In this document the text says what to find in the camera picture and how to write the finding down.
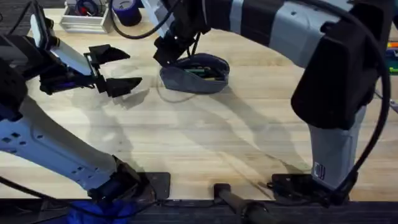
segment blue tape roll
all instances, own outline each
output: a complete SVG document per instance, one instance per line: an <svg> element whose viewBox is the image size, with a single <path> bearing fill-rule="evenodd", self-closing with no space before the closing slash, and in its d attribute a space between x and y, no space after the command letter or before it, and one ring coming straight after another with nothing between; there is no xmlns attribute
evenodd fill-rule
<svg viewBox="0 0 398 224"><path fill-rule="evenodd" d="M120 23L124 26L134 26L140 23L142 16L138 10L138 0L114 0L113 11L118 16Z"/></svg>

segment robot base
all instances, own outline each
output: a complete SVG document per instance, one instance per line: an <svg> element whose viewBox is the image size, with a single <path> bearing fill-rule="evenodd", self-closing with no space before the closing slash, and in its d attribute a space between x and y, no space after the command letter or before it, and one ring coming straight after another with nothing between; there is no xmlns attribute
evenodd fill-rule
<svg viewBox="0 0 398 224"><path fill-rule="evenodd" d="M356 179L349 185L353 186L355 182ZM274 192L276 201L280 203L314 202L329 207L349 201L345 190L332 194L330 189L316 183L311 174L274 174L272 182L267 183L267 187Z"/></svg>

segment gray floor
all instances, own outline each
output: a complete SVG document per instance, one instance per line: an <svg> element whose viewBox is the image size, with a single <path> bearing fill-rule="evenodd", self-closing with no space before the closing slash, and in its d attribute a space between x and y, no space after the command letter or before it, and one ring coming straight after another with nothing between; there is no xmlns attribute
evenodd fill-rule
<svg viewBox="0 0 398 224"><path fill-rule="evenodd" d="M0 33L5 33L14 25L27 0L0 0L0 13L4 19L0 22ZM46 8L63 7L64 0L39 0ZM28 13L15 34L24 35L29 30ZM296 223L398 223L398 203L387 202L352 202L349 205L335 208L307 207L274 207L269 210L277 217L295 220ZM53 223L66 223L65 220L54 220ZM226 206L215 208L164 208L154 207L137 216L132 223L238 223Z"/></svg>

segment black mounting plate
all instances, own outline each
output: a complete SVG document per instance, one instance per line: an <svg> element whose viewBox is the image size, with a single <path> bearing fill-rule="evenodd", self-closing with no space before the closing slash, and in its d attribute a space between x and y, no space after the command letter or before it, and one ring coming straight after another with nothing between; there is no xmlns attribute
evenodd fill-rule
<svg viewBox="0 0 398 224"><path fill-rule="evenodd" d="M312 201L329 207L349 201L348 193L331 194L332 191L315 182L311 174L273 174L272 182L267 183L267 187L273 191L275 200L280 203Z"/></svg>
<svg viewBox="0 0 398 224"><path fill-rule="evenodd" d="M144 180L148 180L153 186L156 199L166 200L170 196L171 175L168 172L138 172L138 175Z"/></svg>

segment white container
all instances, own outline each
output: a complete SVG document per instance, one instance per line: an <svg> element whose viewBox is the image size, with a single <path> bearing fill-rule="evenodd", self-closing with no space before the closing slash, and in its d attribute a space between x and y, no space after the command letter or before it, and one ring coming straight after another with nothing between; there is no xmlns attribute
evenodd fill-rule
<svg viewBox="0 0 398 224"><path fill-rule="evenodd" d="M75 10L76 0L65 1L65 11L60 21L60 26L66 32L81 32L94 34L107 34L111 31L111 20L106 0L94 0L100 10L104 10L102 17L97 16L70 16L70 10Z"/></svg>

